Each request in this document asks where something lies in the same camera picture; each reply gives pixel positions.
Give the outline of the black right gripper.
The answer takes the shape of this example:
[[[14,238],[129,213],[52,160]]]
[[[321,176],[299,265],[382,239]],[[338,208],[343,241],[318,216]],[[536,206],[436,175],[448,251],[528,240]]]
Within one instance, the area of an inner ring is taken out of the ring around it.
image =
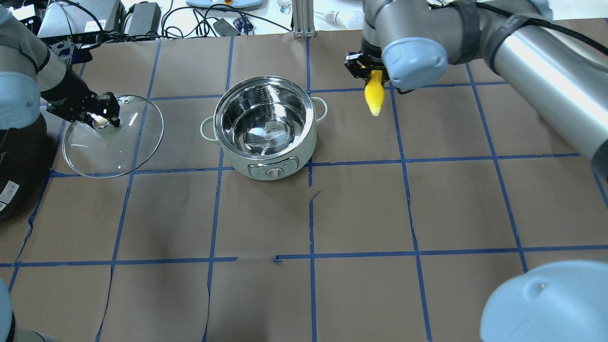
[[[382,79],[386,80],[386,67],[380,52],[377,51],[347,52],[344,56],[344,67],[356,79],[369,80],[372,71],[380,71]]]

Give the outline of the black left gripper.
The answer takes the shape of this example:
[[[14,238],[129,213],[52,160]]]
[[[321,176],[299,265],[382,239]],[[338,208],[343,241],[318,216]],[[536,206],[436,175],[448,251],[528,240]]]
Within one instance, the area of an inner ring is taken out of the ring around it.
[[[105,119],[115,128],[120,127],[119,101],[111,92],[98,95],[80,88],[67,92],[47,90],[47,112],[70,123],[93,125],[95,120]]]

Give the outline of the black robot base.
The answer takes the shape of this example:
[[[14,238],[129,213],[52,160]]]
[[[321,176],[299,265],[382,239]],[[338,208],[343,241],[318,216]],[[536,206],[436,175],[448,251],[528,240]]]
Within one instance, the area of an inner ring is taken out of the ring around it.
[[[17,215],[51,164],[53,140],[43,114],[25,128],[1,131],[0,220]]]

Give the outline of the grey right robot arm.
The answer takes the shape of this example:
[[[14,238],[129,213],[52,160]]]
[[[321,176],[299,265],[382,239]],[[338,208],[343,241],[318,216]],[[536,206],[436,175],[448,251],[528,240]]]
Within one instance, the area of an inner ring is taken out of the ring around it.
[[[377,115],[387,81],[406,94],[448,65],[482,59],[607,179],[607,48],[552,23],[547,0],[365,0],[362,47],[345,55]],[[513,277],[489,297],[483,342],[605,342],[607,260],[564,260]]]

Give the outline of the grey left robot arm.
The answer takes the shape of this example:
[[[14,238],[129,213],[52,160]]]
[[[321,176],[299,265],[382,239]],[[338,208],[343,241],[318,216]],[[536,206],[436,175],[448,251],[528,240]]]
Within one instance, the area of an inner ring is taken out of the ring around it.
[[[1,129],[23,129],[39,118],[40,99],[61,119],[119,127],[113,93],[97,95],[50,47],[1,7]]]

